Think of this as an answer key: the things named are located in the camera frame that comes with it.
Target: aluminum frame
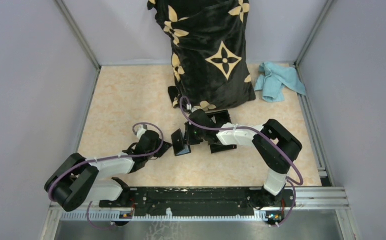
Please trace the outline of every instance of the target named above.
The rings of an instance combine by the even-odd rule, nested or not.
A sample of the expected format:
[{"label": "aluminum frame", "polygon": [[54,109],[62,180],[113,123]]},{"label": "aluminum frame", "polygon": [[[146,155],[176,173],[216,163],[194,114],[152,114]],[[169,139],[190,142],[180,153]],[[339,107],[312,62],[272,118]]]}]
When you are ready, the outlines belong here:
[{"label": "aluminum frame", "polygon": [[[89,47],[87,41],[85,40],[81,30],[77,26],[75,20],[72,18],[68,8],[64,4],[63,0],[53,0],[53,2],[56,4],[56,7],[61,12],[62,16],[64,17],[66,23],[68,24],[69,28],[71,29],[72,33],[74,34],[75,38],[77,39],[80,47],[86,54],[87,58],[91,61],[92,65],[96,68],[96,83],[98,76],[100,74],[100,64],[98,63],[93,51]],[[321,28],[327,14],[329,13],[329,10],[334,5],[336,0],[327,0],[321,14],[318,17],[317,22],[315,23],[309,37],[306,40],[305,45],[303,46],[297,61],[294,62],[294,67],[297,69],[299,78],[301,81],[303,80],[300,72],[300,64],[302,63],[302,60],[304,56],[306,55],[308,49],[310,48],[315,35],[317,34],[318,30]],[[75,151],[77,151],[79,147],[79,143],[82,136],[82,131],[85,126],[85,121],[87,119],[88,110],[91,104],[91,100],[94,94],[94,89],[96,86],[96,83],[94,84],[93,89],[91,90],[90,94],[90,102],[87,106],[85,117],[83,119],[83,124],[80,130],[80,133],[78,134],[78,141],[75,147]],[[316,158],[316,163],[318,167],[318,171],[320,173],[320,177],[328,177],[330,179],[330,182],[332,185],[334,185],[334,179],[332,177],[330,167],[328,164],[328,160],[325,154],[325,150],[322,144],[321,137],[319,135],[319,130],[316,125],[316,122],[314,120],[313,112],[311,105],[305,96],[298,95],[300,106],[303,112],[303,116],[305,119],[306,127],[309,133],[309,137],[311,140],[312,149]],[[297,200],[296,200],[296,206],[294,211],[321,211],[321,210],[336,210],[338,223],[339,223],[339,229],[341,230],[341,234],[343,235],[343,238],[346,240],[357,240],[360,239],[357,227],[355,225],[355,221],[353,219],[353,215],[350,211],[349,202],[347,200],[346,193],[344,191],[343,187],[297,187]],[[78,208],[80,211],[85,211],[87,205],[82,205]],[[93,203],[91,207],[91,211],[99,211],[101,210],[98,207],[98,203]],[[112,211],[128,211],[128,208],[112,208]],[[263,209],[263,211],[272,211],[272,210],[278,210],[277,208],[273,207],[266,207]],[[42,240],[53,240],[56,235],[57,227],[59,224],[59,221],[61,220],[61,216],[64,213],[63,209],[58,206],[56,203],[52,203],[49,207],[49,211],[47,214],[46,221],[44,223],[43,231],[41,234]]]}]

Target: beige floor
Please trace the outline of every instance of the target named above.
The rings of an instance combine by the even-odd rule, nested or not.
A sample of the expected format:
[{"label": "beige floor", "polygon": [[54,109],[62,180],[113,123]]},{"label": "beige floor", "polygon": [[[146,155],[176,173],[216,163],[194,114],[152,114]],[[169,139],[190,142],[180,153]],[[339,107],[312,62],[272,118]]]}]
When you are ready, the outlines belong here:
[{"label": "beige floor", "polygon": [[[258,76],[258,65],[249,66],[252,79]],[[137,141],[131,126],[150,122],[160,127],[170,142],[175,130],[184,129],[185,119],[173,109],[167,87],[173,84],[169,65],[102,67],[91,108],[85,124],[79,153],[84,157],[115,155]],[[304,176],[305,186],[320,186],[319,175],[306,131],[297,94],[285,88],[285,101],[264,102],[257,99],[230,109],[233,123],[264,124],[276,119],[303,145],[295,164]],[[120,175],[129,186],[136,187],[236,187],[262,186],[268,167],[259,153],[249,147],[210,154],[203,143],[192,146],[192,153],[174,157],[170,149],[162,158],[149,161],[138,172]],[[289,173],[297,179],[295,173]]]}]

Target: light blue cloth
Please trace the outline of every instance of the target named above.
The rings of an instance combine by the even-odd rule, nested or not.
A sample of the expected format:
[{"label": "light blue cloth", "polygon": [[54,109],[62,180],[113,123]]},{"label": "light blue cloth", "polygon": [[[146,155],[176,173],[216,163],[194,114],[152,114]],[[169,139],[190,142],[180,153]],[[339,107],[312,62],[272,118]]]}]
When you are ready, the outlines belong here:
[{"label": "light blue cloth", "polygon": [[282,102],[284,96],[281,90],[284,86],[306,95],[305,86],[299,81],[296,69],[284,67],[272,62],[264,62],[259,66],[259,71],[264,72],[256,80],[255,91],[262,91],[262,99],[269,103]]}]

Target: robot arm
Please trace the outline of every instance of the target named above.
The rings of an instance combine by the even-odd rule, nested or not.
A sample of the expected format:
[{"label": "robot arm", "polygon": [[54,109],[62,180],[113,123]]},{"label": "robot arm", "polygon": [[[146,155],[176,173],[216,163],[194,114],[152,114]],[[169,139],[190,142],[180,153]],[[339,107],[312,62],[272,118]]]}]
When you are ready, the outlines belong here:
[{"label": "robot arm", "polygon": [[[205,130],[186,123],[187,132],[191,133],[186,136],[186,142],[197,143],[202,139],[206,140],[210,145],[255,147],[269,167],[263,188],[273,196],[279,195],[286,184],[290,164],[268,141],[256,132],[250,129],[242,129],[241,127],[243,126],[227,122],[229,121],[229,115],[225,119],[222,117],[214,117],[215,115],[215,113],[212,113],[213,117],[210,118],[203,110],[199,109],[190,114],[189,120],[206,128],[232,128],[232,130]],[[279,147],[292,162],[297,159],[302,150],[302,144],[299,140],[276,120],[270,119],[264,125],[250,126],[250,128],[261,132],[271,140],[278,139],[277,147]]]},{"label": "robot arm", "polygon": [[[52,199],[65,211],[70,212],[82,203],[91,201],[116,201],[123,198],[123,190],[128,186],[118,178],[110,177],[117,174],[130,174],[143,168],[152,158],[161,157],[172,145],[163,142],[162,147],[153,155],[147,155],[157,150],[161,141],[159,135],[147,130],[145,125],[134,133],[139,139],[117,157],[86,160],[78,153],[70,155],[44,186],[46,192],[51,192]],[[65,175],[58,182],[57,178]]]}]

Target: beige flower pattern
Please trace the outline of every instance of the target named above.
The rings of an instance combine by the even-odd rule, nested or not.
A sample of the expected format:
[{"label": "beige flower pattern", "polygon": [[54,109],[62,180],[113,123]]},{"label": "beige flower pattern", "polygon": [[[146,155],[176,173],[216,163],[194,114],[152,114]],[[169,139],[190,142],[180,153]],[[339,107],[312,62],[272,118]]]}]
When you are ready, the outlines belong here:
[{"label": "beige flower pattern", "polygon": [[177,81],[180,81],[180,75],[183,75],[185,72],[184,69],[181,67],[181,63],[179,61],[178,56],[175,53],[172,54],[172,70],[174,71],[174,76]]},{"label": "beige flower pattern", "polygon": [[249,12],[250,5],[248,3],[243,3],[243,0],[238,0],[240,6],[233,8],[228,12],[231,16],[240,16],[241,22],[243,22],[244,14]]},{"label": "beige flower pattern", "polygon": [[178,105],[178,98],[177,97],[172,102],[172,107],[174,108],[174,107],[176,107],[176,105]]},{"label": "beige flower pattern", "polygon": [[231,72],[241,61],[241,57],[234,55],[230,50],[228,50],[224,42],[221,41],[218,52],[205,60],[217,67],[228,81]]},{"label": "beige flower pattern", "polygon": [[176,23],[176,22],[188,19],[188,17],[183,17],[181,19],[178,19],[177,13],[171,6],[168,6],[168,12],[169,12],[169,21],[164,22],[165,27],[163,28],[163,31],[166,33],[170,33],[174,39],[173,43],[175,44],[175,46],[178,46],[179,38],[185,37],[189,33],[181,29],[173,29],[172,23]]},{"label": "beige flower pattern", "polygon": [[252,81],[252,76],[249,74],[249,76],[246,77],[246,79],[244,80],[245,83],[249,83]]},{"label": "beige flower pattern", "polygon": [[197,109],[202,109],[203,111],[213,110],[216,108],[215,105],[208,103],[207,101],[200,102],[200,106],[195,106]]}]

